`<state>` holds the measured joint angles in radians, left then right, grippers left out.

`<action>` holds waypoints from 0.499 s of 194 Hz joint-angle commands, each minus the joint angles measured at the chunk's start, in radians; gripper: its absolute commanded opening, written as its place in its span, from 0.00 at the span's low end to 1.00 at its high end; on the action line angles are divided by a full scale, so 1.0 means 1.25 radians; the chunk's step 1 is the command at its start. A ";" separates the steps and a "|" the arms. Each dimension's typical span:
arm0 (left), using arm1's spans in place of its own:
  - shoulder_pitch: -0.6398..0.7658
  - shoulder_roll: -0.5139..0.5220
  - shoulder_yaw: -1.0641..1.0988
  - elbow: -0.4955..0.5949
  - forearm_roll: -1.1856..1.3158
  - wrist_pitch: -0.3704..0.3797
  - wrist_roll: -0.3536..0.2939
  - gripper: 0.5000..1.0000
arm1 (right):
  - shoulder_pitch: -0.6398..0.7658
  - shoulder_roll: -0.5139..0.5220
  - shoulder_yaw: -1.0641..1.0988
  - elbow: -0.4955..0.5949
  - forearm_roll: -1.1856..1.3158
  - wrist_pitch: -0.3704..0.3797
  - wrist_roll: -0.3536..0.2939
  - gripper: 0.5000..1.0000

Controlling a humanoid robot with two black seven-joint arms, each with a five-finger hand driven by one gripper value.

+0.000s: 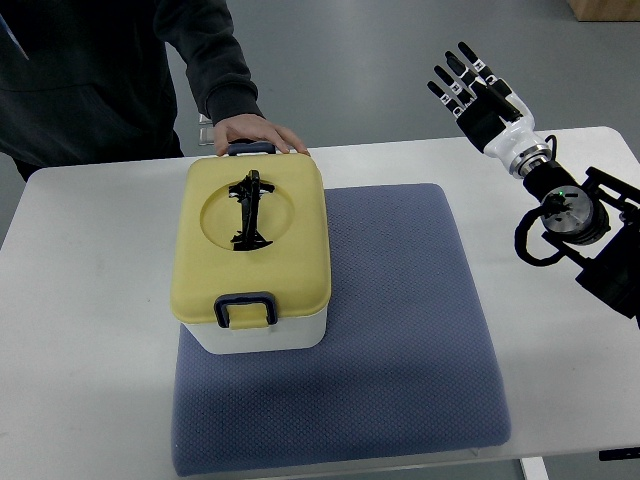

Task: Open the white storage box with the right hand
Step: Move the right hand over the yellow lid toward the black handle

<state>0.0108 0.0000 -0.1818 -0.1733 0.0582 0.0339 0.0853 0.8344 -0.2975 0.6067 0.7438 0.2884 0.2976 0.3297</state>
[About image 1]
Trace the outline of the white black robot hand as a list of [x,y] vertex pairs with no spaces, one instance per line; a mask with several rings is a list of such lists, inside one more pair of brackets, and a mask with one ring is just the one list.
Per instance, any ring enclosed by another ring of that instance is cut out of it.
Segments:
[[445,53],[446,65],[434,72],[440,83],[428,89],[482,154],[498,159],[515,178],[552,160],[548,142],[535,133],[534,116],[510,85],[466,43]]

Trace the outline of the person's bare hand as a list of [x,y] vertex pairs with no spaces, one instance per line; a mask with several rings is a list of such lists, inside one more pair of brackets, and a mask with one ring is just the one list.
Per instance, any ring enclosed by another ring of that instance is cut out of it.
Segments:
[[237,140],[268,142],[282,153],[295,150],[309,154],[304,142],[291,129],[255,114],[241,114],[220,120],[213,127],[213,136],[218,156],[226,155],[231,143]]

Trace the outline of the dark sleeved person forearm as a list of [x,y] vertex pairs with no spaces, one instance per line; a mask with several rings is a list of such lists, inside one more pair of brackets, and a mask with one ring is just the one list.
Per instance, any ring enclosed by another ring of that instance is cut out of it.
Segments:
[[262,114],[258,89],[224,1],[157,1],[156,36],[173,46],[186,64],[198,111],[213,123],[242,114]]

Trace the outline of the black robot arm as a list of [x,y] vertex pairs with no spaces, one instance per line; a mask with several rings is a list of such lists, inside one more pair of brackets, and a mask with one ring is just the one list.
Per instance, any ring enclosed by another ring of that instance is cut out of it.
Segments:
[[[556,160],[557,139],[518,157],[515,172],[539,201],[514,233],[518,257],[534,267],[548,267],[564,258],[581,268],[576,282],[614,311],[639,318],[639,190],[590,167],[579,184]],[[610,206],[622,227],[594,258],[573,247],[592,245],[611,231]]]

